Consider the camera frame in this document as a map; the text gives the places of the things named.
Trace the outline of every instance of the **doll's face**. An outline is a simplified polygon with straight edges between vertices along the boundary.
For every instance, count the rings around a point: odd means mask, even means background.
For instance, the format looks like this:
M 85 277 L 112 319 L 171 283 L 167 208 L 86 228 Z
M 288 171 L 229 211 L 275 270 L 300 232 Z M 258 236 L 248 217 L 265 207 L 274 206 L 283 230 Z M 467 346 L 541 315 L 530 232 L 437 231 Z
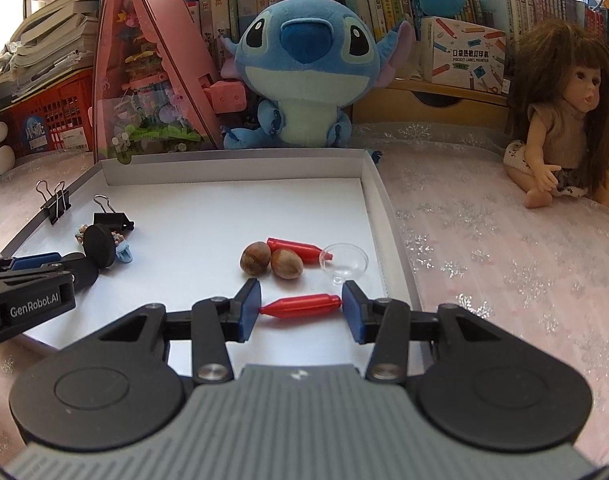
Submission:
M 600 102 L 600 82 L 599 68 L 573 67 L 562 97 L 575 109 L 588 114 Z

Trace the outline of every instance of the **hazelnut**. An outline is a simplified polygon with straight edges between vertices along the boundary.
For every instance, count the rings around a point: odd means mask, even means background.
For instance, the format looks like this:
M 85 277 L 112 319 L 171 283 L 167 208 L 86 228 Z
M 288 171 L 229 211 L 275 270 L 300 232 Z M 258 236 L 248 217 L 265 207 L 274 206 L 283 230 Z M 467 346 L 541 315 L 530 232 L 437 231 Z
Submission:
M 259 276 L 271 261 L 271 249 L 264 242 L 255 242 L 247 247 L 240 258 L 240 269 L 251 276 Z
M 271 269 L 283 280 L 299 278 L 304 270 L 302 259 L 289 249 L 278 249 L 271 256 Z

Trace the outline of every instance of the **doll's hair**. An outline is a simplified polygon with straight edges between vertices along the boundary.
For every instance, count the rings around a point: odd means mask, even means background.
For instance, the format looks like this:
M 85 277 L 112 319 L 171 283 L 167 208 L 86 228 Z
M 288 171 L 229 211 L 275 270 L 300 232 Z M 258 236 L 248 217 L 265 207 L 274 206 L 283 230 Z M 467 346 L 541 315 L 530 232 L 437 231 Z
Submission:
M 583 181 L 596 190 L 609 170 L 609 50 L 597 36 L 573 23 L 547 20 L 522 40 L 508 98 L 511 136 L 526 142 L 532 103 L 560 98 L 574 66 L 601 70 L 600 102 L 587 114 L 587 157 Z

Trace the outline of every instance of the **white cardboard tray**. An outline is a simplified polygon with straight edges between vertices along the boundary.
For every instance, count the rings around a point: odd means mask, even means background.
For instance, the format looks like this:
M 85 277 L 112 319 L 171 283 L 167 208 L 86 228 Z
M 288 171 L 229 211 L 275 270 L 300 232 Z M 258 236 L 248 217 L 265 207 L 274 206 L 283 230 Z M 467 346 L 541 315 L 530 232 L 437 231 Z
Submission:
M 360 246 L 369 266 L 358 285 L 370 298 L 389 296 L 420 309 L 396 218 L 370 156 L 361 150 L 244 150 L 134 157 L 129 165 L 103 160 L 69 186 L 72 208 L 55 225 L 34 218 L 4 256 L 81 251 L 73 236 L 100 211 L 103 194 L 136 224 L 127 238 L 130 264 L 116 262 L 76 295 L 76 308 L 25 335 L 61 349 L 146 303 L 189 310 L 212 296 L 233 297 L 247 276 L 242 251 L 267 237 L 319 247 Z M 262 277 L 263 304 L 287 296 L 339 288 L 321 269 L 299 280 Z M 236 373 L 247 363 L 329 365 L 353 363 L 364 372 L 372 345 L 358 346 L 339 312 L 279 320 L 260 316 L 251 339 L 228 343 Z M 410 372 L 424 370 L 412 344 Z M 190 342 L 173 342 L 169 365 L 190 375 Z

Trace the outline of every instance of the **ribbed gray surface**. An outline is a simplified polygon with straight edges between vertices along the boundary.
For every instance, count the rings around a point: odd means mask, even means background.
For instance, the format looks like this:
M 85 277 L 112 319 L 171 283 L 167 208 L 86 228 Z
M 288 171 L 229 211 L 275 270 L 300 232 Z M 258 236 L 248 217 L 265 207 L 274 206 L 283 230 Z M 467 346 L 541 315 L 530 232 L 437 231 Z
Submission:
M 31 444 L 7 470 L 20 480 L 573 480 L 592 468 L 571 446 L 527 456 L 463 446 L 401 388 L 347 365 L 247 366 L 238 381 L 198 387 L 135 446 L 70 455 Z

